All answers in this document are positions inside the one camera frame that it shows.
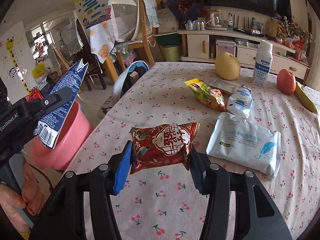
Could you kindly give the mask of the person's left hand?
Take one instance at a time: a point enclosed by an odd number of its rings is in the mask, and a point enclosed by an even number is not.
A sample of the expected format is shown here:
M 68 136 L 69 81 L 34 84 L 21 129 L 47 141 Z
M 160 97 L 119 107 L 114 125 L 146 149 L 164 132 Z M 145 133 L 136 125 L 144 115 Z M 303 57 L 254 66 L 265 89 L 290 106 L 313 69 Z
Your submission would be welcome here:
M 44 195 L 36 182 L 36 177 L 29 163 L 25 160 L 22 166 L 23 184 L 22 194 L 18 194 L 7 185 L 1 184 L 1 207 L 6 216 L 19 233 L 27 233 L 29 226 L 17 209 L 27 208 L 32 215 L 38 215 L 44 205 Z

